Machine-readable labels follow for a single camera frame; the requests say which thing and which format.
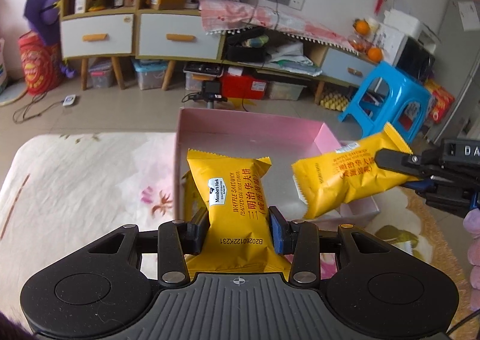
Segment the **pink checkered cloth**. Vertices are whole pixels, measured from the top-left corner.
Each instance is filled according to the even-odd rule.
[[[203,29],[206,32],[239,30],[245,24],[277,30],[298,39],[328,44],[358,54],[344,36],[318,22],[299,15],[275,12],[267,7],[227,0],[199,0]]]

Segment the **red bucket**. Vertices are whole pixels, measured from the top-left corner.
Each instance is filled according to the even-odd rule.
[[[27,92],[39,95],[60,84],[60,46],[45,46],[36,32],[29,31],[18,39]]]

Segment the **open box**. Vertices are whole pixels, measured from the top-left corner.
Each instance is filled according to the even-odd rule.
[[[269,156],[272,167],[262,178],[266,202],[287,220],[303,218],[307,206],[299,199],[291,165],[340,148],[323,122],[243,111],[182,108],[175,154],[175,217],[183,219],[182,176],[189,170],[188,149],[237,158]],[[364,227],[380,210],[372,197],[342,204],[313,220],[323,230],[342,223]]]

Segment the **purple hat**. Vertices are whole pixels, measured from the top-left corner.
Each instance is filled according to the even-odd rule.
[[[57,1],[27,0],[25,3],[23,16],[47,46],[60,42],[59,10],[55,6]]]

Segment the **orange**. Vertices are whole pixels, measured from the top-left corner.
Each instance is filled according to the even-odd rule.
[[[357,20],[353,27],[360,35],[368,35],[370,33],[370,26],[364,20]]]
[[[367,53],[368,58],[373,62],[379,63],[383,60],[382,50],[378,47],[371,47]]]

